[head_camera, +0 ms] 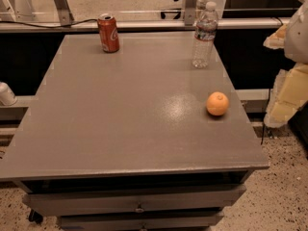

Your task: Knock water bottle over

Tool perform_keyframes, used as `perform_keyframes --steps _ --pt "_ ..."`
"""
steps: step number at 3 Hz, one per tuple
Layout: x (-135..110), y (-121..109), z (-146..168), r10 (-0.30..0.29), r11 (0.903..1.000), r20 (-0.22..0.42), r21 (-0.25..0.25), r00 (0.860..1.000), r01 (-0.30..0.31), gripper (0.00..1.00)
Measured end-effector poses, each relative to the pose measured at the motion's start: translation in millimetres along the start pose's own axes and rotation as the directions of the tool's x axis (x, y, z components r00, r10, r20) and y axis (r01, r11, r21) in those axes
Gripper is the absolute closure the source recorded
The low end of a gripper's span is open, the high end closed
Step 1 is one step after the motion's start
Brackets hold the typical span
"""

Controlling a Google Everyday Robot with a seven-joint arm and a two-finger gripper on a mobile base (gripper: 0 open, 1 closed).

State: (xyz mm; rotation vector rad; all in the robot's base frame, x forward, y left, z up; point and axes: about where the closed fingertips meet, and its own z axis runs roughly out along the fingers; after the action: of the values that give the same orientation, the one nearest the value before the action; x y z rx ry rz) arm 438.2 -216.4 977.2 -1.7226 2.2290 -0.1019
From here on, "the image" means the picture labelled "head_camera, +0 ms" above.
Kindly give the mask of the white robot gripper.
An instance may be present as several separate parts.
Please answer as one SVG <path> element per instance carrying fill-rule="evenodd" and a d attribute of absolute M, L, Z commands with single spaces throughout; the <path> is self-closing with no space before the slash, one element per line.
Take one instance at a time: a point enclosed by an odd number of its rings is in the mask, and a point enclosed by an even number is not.
<path fill-rule="evenodd" d="M 269 49 L 284 48 L 288 59 L 301 63 L 291 70 L 281 69 L 275 78 L 264 123 L 269 128 L 279 128 L 308 102 L 308 1 L 299 7 L 288 25 L 283 24 L 263 45 Z"/>

